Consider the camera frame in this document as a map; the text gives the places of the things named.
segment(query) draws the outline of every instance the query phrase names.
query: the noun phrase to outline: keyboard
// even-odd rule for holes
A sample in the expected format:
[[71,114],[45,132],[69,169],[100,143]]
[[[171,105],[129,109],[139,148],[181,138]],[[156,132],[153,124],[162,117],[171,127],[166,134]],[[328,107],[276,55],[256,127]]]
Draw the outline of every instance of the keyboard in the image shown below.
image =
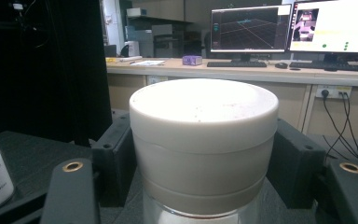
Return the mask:
[[327,71],[355,71],[358,72],[358,64],[347,64],[347,63],[290,63],[292,68],[316,68],[325,69]]
[[208,62],[207,67],[267,67],[261,62]]

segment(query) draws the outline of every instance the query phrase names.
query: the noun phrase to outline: black cable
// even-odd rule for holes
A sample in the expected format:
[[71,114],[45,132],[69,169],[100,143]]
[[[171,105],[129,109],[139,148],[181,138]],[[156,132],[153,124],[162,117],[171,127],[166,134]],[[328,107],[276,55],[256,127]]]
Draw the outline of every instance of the black cable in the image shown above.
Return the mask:
[[327,90],[322,91],[322,96],[324,97],[324,109],[326,110],[327,115],[329,116],[330,120],[331,120],[332,123],[333,123],[333,126],[334,126],[336,132],[338,133],[338,138],[337,138],[337,140],[339,140],[339,141],[342,143],[342,145],[352,154],[353,157],[355,157],[356,159],[358,159],[358,155],[357,155],[356,152],[353,150],[353,148],[352,148],[351,145],[348,143],[348,141],[342,136],[342,133],[338,130],[337,125],[336,125],[336,123],[334,122],[333,117],[331,116],[330,111],[329,111],[328,108],[327,108],[327,105],[326,105],[325,102],[326,102],[326,99],[327,99],[328,94],[329,94],[329,92],[328,92]]
[[[348,111],[350,111],[350,110],[351,110],[350,97],[348,96],[348,94],[347,94],[346,92],[344,92],[344,93],[341,94],[341,95],[342,95],[342,100],[343,100],[344,104],[345,104],[345,97],[344,97],[344,96],[347,97],[347,101],[348,101]],[[350,126],[350,131],[351,131],[351,136],[352,136],[353,142],[355,143],[356,149],[357,149],[357,151],[358,151],[358,144],[357,144],[356,138],[354,137],[354,134],[353,134],[353,129],[352,129],[352,127],[351,127],[351,120],[350,120],[349,112],[347,112],[346,107],[345,107],[345,114],[346,114],[346,116],[347,116],[347,121],[348,121],[348,124],[349,124],[349,126]]]
[[339,141],[342,143],[342,145],[343,145],[354,157],[356,157],[356,158],[358,159],[358,156],[356,155],[356,153],[352,152],[352,150],[351,150],[350,148],[348,148],[348,147],[345,145],[344,142],[342,142],[342,139],[344,139],[344,141],[345,141],[349,146],[351,146],[351,145],[345,140],[345,138],[342,136],[341,132],[338,130],[337,125],[336,125],[336,123],[334,122],[333,117],[332,117],[331,114],[330,114],[330,111],[327,109],[327,106],[326,106],[326,103],[325,103],[325,99],[324,99],[324,109],[326,110],[328,117],[330,118],[330,120],[331,120],[331,122],[333,123],[333,126],[334,126],[334,128],[335,128],[335,130],[336,130],[336,132],[338,133],[338,138],[337,138],[337,140],[339,140]]
[[39,43],[35,43],[35,45],[31,46],[34,49],[38,49],[38,48],[45,46],[49,42],[50,35],[49,35],[48,31],[44,30],[43,28],[36,27],[36,25],[29,24],[27,21],[28,12],[33,7],[35,2],[36,2],[36,0],[34,0],[27,7],[27,9],[23,13],[23,15],[21,15],[21,12],[20,12],[20,16],[17,18],[17,21],[21,26],[20,41],[21,41],[22,45],[24,45],[24,46],[29,46],[29,43],[27,43],[27,41],[24,39],[27,37],[28,34],[30,34],[30,32],[34,32],[35,34],[36,33],[46,34],[46,36],[43,37],[43,41],[40,41]]
[[[327,139],[326,139],[326,137],[325,137],[324,135],[323,135],[323,138],[324,138],[325,143],[326,143],[328,146],[330,146],[330,144],[328,143],[328,141],[327,141]],[[326,156],[329,155],[329,153],[330,153],[331,150],[334,150],[334,151],[335,151],[339,156],[341,156],[343,159],[345,159],[345,160],[347,160],[347,161],[349,160],[349,159],[346,158],[344,155],[342,155],[341,153],[339,153],[339,152],[334,148],[333,145],[331,145],[330,148],[328,149]]]

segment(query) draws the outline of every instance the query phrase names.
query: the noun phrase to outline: glass base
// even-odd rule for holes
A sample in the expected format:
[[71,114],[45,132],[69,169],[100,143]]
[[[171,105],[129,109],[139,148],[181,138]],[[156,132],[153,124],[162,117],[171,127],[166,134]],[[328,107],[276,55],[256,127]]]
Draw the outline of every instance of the glass base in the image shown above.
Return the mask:
[[180,212],[159,203],[144,190],[144,224],[258,224],[259,194],[245,206],[216,215]]

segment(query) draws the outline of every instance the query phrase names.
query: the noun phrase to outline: computer mouse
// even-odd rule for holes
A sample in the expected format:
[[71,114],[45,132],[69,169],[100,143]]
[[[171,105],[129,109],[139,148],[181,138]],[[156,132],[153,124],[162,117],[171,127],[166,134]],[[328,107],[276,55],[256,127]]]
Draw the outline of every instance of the computer mouse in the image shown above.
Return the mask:
[[287,68],[287,63],[275,63],[275,67],[277,68]]

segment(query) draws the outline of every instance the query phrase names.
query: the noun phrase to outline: computer monitor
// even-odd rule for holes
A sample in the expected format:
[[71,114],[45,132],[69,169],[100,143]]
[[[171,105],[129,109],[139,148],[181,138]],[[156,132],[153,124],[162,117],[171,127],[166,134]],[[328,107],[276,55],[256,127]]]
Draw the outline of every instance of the computer monitor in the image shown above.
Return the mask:
[[287,48],[322,52],[334,63],[338,55],[358,55],[358,1],[295,2]]
[[212,10],[211,52],[251,54],[284,52],[291,5]]

